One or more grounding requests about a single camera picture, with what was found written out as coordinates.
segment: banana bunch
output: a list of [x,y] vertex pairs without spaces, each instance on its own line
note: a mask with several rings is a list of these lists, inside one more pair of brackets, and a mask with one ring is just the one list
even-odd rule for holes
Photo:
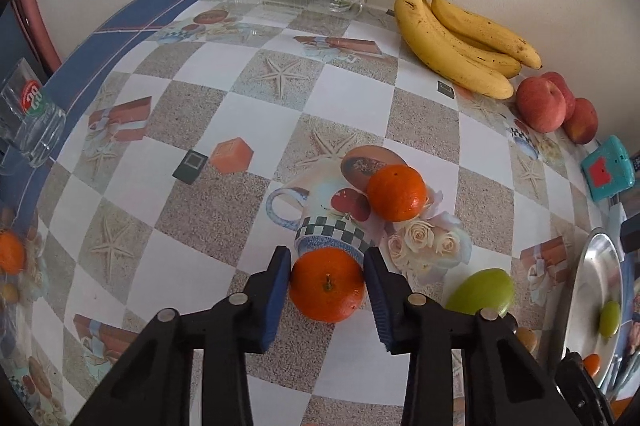
[[439,75],[496,99],[513,95],[508,78],[521,64],[539,69],[536,50],[510,30],[447,0],[396,0],[398,27],[410,49]]

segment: metal plate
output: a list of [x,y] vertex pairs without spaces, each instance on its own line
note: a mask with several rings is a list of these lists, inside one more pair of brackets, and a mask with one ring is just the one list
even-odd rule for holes
[[591,231],[582,250],[571,294],[566,329],[562,340],[562,356],[569,349],[583,358],[600,356],[600,371],[593,378],[599,385],[613,359],[620,330],[605,339],[598,333],[600,311],[608,301],[622,305],[622,272],[616,248],[604,229]]

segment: mug handle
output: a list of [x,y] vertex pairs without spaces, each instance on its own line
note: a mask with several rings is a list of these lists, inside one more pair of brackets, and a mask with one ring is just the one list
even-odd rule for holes
[[267,202],[265,203],[265,209],[267,210],[267,215],[269,218],[279,226],[290,229],[291,231],[297,231],[300,225],[300,220],[287,220],[286,218],[282,218],[281,216],[276,215],[273,211],[273,201],[277,196],[280,195],[289,195],[299,202],[300,206],[304,206],[306,202],[306,194],[300,193],[297,190],[293,190],[291,188],[278,188],[274,190],[268,197]]

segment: teal box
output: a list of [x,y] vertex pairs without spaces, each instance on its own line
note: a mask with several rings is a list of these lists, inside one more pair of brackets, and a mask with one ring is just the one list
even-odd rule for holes
[[587,179],[591,198],[612,197],[634,185],[634,168],[629,154],[615,135],[609,137],[580,164]]

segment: red apple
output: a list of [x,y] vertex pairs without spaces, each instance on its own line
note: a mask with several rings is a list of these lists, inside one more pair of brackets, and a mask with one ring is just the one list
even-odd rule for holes
[[557,72],[545,72],[541,77],[548,79],[560,89],[560,92],[562,92],[562,95],[564,96],[564,102],[566,103],[566,115],[564,116],[564,120],[571,119],[571,116],[574,114],[575,96],[566,84],[564,77]]
[[364,222],[371,214],[369,199],[352,188],[343,188],[336,192],[331,197],[331,207],[341,213],[350,214],[358,222]]
[[553,132],[562,125],[566,102],[560,89],[546,78],[531,76],[516,91],[516,106],[530,127],[540,133]]
[[591,104],[591,101],[585,98],[575,99],[575,110],[571,119],[565,121],[562,125],[564,131],[576,144],[587,144],[598,131],[598,114]]

